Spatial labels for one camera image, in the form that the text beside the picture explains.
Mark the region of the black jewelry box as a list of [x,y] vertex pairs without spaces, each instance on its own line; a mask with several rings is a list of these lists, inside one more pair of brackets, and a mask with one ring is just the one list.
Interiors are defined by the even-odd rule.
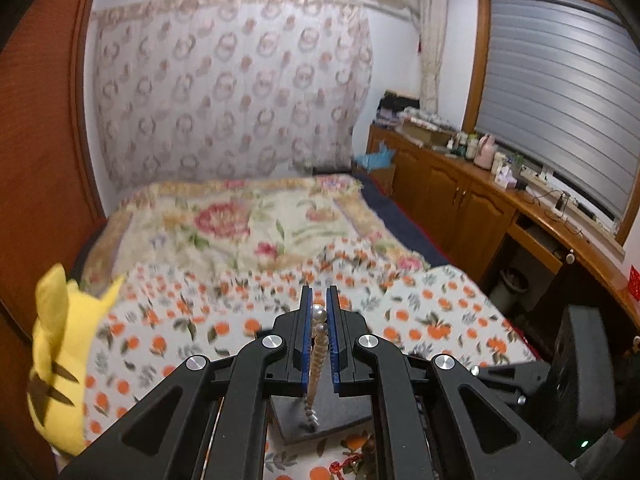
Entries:
[[341,398],[333,391],[329,365],[323,367],[312,412],[314,424],[305,411],[303,399],[273,396],[270,400],[274,424],[285,444],[297,444],[372,420],[371,401],[367,396]]

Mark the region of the floral bed quilt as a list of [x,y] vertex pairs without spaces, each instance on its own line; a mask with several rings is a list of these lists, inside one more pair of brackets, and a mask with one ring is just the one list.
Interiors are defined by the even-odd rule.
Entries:
[[342,238],[362,238],[408,268],[446,259],[363,174],[154,183],[122,200],[80,257],[77,275],[99,295],[138,263],[202,278],[292,269]]

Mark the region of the orange print tablecloth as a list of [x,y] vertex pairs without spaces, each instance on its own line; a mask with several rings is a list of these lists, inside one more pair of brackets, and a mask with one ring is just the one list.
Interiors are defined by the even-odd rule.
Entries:
[[133,266],[94,336],[82,434],[96,440],[189,356],[233,356],[295,310],[304,286],[323,301],[335,286],[343,309],[402,351],[439,353],[464,366],[527,362],[533,352],[463,271],[393,261],[364,240],[342,238],[290,270],[201,278],[178,266]]

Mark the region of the blue tissue paper bag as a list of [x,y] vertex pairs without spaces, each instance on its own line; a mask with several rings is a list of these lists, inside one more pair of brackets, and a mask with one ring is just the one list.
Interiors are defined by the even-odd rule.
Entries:
[[381,141],[376,152],[357,155],[354,157],[354,163],[365,172],[386,169],[392,164],[395,153],[395,150]]

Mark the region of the wooden sideboard cabinet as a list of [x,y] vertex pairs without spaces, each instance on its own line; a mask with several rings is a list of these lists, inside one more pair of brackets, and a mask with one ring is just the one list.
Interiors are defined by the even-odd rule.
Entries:
[[392,130],[372,126],[367,151],[375,151],[380,143],[395,151],[390,197],[474,281],[486,278],[507,236],[552,273],[568,266],[518,224],[525,219],[572,254],[575,263],[605,288],[628,318],[639,323],[639,303],[630,296],[622,272],[588,238],[571,231],[564,221],[552,219],[551,212],[535,204],[533,196],[503,191],[490,172],[470,162],[419,148]]

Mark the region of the yellow plush toy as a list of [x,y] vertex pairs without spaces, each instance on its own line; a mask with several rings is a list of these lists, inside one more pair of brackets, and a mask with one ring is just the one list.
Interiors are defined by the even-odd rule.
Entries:
[[57,263],[37,283],[27,406],[38,434],[62,454],[76,456],[86,447],[84,399],[89,353],[123,282],[118,278],[102,296],[95,297],[68,280],[62,264]]

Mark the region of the pink kettle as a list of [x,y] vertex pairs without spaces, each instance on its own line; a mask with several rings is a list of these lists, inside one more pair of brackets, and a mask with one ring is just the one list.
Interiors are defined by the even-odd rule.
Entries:
[[484,134],[484,136],[478,140],[477,152],[474,157],[474,165],[485,170],[491,170],[495,152],[495,137],[491,134]]

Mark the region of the wooden louvred wardrobe door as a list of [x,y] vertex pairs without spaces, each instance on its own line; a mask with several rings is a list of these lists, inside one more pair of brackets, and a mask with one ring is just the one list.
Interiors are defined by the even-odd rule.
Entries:
[[84,126],[92,0],[35,0],[1,50],[1,475],[52,479],[30,420],[37,281],[103,220]]

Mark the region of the patterned lace curtain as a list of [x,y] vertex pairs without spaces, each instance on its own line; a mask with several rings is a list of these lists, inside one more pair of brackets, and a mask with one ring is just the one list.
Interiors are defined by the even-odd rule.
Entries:
[[96,125],[119,191],[342,169],[370,88],[347,0],[151,0],[96,19]]

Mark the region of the grey window blind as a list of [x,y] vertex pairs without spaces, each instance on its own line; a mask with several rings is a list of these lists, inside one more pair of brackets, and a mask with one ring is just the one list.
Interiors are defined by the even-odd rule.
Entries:
[[639,51],[586,0],[489,0],[477,131],[542,162],[620,218],[639,163]]

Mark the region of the cream side curtain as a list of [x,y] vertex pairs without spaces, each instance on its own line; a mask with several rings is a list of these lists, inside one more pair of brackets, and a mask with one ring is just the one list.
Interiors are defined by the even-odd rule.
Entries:
[[438,90],[447,27],[448,0],[420,0],[420,105],[427,113],[438,111]]

